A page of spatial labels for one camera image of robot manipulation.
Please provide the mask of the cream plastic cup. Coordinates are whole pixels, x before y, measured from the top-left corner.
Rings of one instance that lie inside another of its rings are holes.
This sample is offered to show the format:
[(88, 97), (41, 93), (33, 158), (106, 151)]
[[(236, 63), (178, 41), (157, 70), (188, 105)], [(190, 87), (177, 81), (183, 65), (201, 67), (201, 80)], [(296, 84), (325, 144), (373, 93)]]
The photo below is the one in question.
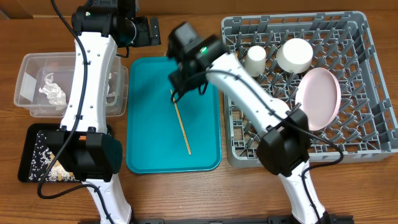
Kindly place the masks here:
[(266, 67), (266, 51), (261, 46), (252, 46), (249, 48), (245, 62), (244, 68), (248, 74), (252, 77), (258, 77), (263, 74)]

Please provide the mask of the foil wrapper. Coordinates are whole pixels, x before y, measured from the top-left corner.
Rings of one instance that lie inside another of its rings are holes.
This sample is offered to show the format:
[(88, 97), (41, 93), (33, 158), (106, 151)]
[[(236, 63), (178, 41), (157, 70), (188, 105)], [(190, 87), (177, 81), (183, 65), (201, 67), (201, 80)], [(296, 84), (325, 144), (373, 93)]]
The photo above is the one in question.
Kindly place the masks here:
[(53, 73), (49, 73), (45, 78), (45, 85), (39, 88), (40, 93), (44, 93), (51, 105), (66, 105), (65, 92), (53, 82)]

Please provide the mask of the cream bowl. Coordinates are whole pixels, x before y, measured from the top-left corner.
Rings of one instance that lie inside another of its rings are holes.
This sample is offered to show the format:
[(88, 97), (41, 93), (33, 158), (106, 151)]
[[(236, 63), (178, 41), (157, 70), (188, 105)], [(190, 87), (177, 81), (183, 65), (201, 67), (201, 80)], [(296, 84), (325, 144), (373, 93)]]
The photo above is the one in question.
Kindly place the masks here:
[(306, 40), (294, 38), (281, 46), (277, 51), (276, 60), (284, 71), (302, 73), (310, 68), (312, 57), (312, 46)]

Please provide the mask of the clear plastic waste bin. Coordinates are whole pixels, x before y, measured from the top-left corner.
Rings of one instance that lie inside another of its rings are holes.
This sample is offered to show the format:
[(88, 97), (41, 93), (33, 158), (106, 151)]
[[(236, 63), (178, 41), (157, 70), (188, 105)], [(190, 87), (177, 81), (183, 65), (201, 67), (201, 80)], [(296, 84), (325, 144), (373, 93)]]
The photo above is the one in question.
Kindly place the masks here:
[[(69, 100), (75, 68), (74, 52), (27, 54), (21, 63), (14, 92), (14, 104), (30, 111), (36, 118), (61, 118), (66, 104), (54, 105), (40, 90), (54, 83)], [(106, 97), (107, 117), (122, 116), (128, 95), (128, 69), (116, 57), (109, 75)]]

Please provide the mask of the pink plate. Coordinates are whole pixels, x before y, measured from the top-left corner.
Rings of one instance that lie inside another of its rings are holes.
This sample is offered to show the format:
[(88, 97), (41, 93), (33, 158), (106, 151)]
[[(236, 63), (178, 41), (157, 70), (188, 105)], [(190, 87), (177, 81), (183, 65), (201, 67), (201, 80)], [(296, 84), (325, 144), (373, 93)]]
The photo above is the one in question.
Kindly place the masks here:
[(341, 103), (338, 80), (325, 68), (313, 68), (307, 72), (298, 86), (295, 102), (307, 115), (308, 127), (318, 131), (336, 118)]

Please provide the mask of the rice and peanut scraps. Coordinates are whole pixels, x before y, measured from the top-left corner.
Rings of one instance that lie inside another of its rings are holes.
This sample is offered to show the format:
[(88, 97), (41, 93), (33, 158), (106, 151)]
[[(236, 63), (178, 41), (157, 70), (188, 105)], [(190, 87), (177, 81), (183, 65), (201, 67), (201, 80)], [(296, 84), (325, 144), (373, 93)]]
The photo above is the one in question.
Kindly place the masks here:
[[(32, 159), (27, 181), (38, 182), (44, 176), (48, 166), (55, 158), (46, 144), (46, 131), (40, 130), (36, 134)], [(46, 182), (78, 182), (72, 172), (67, 172), (57, 161), (45, 178)]]

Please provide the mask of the small pink bowl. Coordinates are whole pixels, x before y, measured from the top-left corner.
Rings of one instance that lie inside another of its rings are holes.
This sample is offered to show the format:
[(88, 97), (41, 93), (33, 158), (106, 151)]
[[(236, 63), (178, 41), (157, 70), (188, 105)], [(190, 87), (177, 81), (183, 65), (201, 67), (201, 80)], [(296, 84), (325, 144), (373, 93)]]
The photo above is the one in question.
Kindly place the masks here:
[(274, 98), (272, 101), (273, 109), (276, 110), (278, 113), (285, 113), (286, 111), (290, 111), (289, 106), (287, 103), (279, 98)]

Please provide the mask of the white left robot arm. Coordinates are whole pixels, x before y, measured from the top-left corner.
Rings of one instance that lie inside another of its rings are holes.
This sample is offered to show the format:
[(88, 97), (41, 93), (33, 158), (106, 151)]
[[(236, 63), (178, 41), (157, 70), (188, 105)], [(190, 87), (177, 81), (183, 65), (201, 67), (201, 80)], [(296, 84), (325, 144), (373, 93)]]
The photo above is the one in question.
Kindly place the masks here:
[(87, 1), (67, 22), (52, 3), (75, 39), (75, 68), (67, 110), (60, 127), (48, 131), (47, 146), (80, 185), (49, 195), (58, 198), (78, 189), (89, 190), (100, 214), (100, 223), (135, 223), (119, 179), (123, 161), (120, 141), (108, 132), (106, 97), (109, 74), (118, 49), (152, 45), (146, 17), (136, 17), (136, 2)]

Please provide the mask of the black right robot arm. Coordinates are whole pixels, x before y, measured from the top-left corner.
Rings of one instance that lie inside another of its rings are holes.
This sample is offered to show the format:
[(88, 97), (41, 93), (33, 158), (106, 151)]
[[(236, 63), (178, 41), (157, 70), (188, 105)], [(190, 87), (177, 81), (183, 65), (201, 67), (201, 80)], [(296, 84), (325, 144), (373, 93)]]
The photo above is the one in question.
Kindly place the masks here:
[(231, 98), (248, 117), (260, 143), (256, 149), (261, 164), (279, 177), (292, 206), (293, 223), (334, 223), (319, 201), (310, 176), (308, 148), (316, 136), (309, 131), (308, 118), (291, 111), (282, 100), (270, 96), (228, 52), (216, 35), (204, 39), (189, 22), (174, 28), (168, 36), (166, 56), (177, 61), (169, 75), (171, 101), (177, 103), (187, 92), (206, 92), (209, 83)]

